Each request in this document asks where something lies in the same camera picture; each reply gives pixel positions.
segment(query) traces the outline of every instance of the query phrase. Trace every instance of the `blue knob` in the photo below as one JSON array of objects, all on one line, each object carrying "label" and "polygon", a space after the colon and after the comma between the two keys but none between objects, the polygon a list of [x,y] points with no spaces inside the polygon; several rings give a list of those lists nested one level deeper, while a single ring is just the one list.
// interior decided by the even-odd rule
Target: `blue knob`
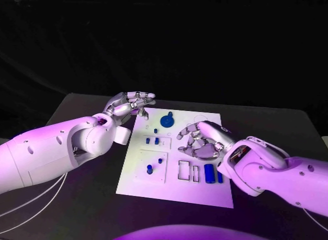
[{"label": "blue knob", "polygon": [[151,173],[152,173],[152,166],[148,165],[148,166],[146,166],[146,174],[151,174]]},{"label": "blue knob", "polygon": [[172,127],[174,125],[172,112],[168,112],[168,115],[161,117],[159,124],[164,128]]}]

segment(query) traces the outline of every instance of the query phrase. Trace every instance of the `screw hole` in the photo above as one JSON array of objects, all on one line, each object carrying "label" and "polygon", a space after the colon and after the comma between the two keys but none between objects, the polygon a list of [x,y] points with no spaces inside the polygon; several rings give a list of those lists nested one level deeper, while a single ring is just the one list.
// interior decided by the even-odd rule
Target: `screw hole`
[{"label": "screw hole", "polygon": [[312,171],[315,171],[315,169],[313,169],[313,166],[312,165],[307,165],[307,170],[312,172]]}]

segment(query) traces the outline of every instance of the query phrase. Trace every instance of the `dark backdrop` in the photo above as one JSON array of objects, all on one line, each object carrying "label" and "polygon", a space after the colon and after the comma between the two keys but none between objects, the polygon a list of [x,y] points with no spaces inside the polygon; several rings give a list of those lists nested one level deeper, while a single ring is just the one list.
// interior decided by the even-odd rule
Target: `dark backdrop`
[{"label": "dark backdrop", "polygon": [[0,1],[0,137],[122,91],[300,109],[328,135],[328,1]]}]

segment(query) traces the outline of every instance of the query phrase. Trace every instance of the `blue battery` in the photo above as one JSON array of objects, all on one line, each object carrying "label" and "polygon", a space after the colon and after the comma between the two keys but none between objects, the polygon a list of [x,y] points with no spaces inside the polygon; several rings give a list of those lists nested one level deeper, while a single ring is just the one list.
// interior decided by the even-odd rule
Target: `blue battery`
[{"label": "blue battery", "polygon": [[204,165],[204,176],[205,176],[205,182],[208,184],[215,183],[215,173],[214,173],[214,165],[205,164]]},{"label": "blue battery", "polygon": [[148,166],[146,166],[146,174],[151,174],[151,173],[152,173],[152,166],[148,165]]},{"label": "blue battery", "polygon": [[217,182],[223,183],[223,174],[220,172],[217,172]]}]

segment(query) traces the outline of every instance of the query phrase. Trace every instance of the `blue shape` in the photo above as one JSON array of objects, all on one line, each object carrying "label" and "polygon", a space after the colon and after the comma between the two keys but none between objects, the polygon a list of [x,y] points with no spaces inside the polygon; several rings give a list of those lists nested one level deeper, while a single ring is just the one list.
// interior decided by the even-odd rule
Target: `blue shape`
[{"label": "blue shape", "polygon": [[214,165],[212,164],[204,165],[204,177],[205,177],[205,182],[208,184],[215,183],[215,173],[214,173]]},{"label": "blue shape", "polygon": [[220,172],[217,172],[217,182],[223,183],[223,174]]},{"label": "blue shape", "polygon": [[159,124],[164,128],[169,128],[174,125],[172,112],[166,116],[162,116],[159,119]]},{"label": "blue shape", "polygon": [[152,173],[152,166],[148,165],[148,166],[146,166],[146,174],[151,174],[151,173]]}]

